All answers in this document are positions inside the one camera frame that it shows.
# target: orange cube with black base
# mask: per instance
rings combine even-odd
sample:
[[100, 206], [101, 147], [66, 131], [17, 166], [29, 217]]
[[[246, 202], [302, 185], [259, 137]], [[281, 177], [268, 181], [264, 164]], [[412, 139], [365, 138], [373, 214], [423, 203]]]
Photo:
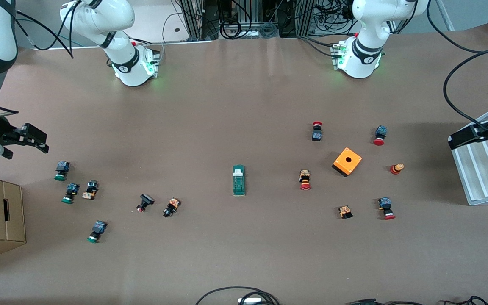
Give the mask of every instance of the orange cube with black base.
[[342, 176], [347, 177], [351, 174], [362, 158], [349, 148], [344, 148], [335, 162], [333, 162], [333, 168]]

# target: red disc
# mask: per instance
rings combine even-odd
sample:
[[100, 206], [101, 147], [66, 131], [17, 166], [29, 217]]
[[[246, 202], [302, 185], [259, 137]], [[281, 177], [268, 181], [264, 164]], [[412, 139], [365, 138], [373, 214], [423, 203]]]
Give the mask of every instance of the red disc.
[[395, 171], [395, 166], [391, 166], [391, 174], [398, 175], [400, 172]]

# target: table surface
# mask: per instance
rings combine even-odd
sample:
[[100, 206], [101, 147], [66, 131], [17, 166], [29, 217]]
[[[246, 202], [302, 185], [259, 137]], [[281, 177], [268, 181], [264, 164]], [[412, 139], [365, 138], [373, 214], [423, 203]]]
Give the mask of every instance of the table surface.
[[[488, 48], [488, 26], [450, 35]], [[193, 304], [233, 285], [287, 305], [488, 300], [488, 206], [467, 206], [446, 141], [466, 122], [441, 93], [469, 54], [434, 33], [394, 35], [385, 51], [358, 80], [298, 40], [171, 45], [160, 77], [136, 88], [98, 49], [74, 60], [21, 52], [0, 105], [45, 131], [50, 153], [10, 147], [14, 159], [0, 158], [0, 179], [23, 186], [28, 241], [0, 255], [0, 303]], [[488, 55], [449, 92], [470, 115], [486, 112]], [[310, 139], [315, 120], [321, 142]], [[379, 125], [383, 147], [372, 144]], [[331, 168], [345, 147], [363, 158], [349, 177]], [[60, 202], [59, 160], [72, 163], [66, 182], [99, 181], [95, 201]], [[232, 195], [233, 164], [246, 166], [245, 197]], [[299, 189], [302, 169], [310, 191]], [[139, 214], [142, 193], [155, 204]], [[163, 218], [171, 197], [182, 205]], [[382, 220], [379, 197], [395, 220]], [[339, 218], [344, 205], [353, 218]], [[92, 245], [96, 220], [108, 228]]]

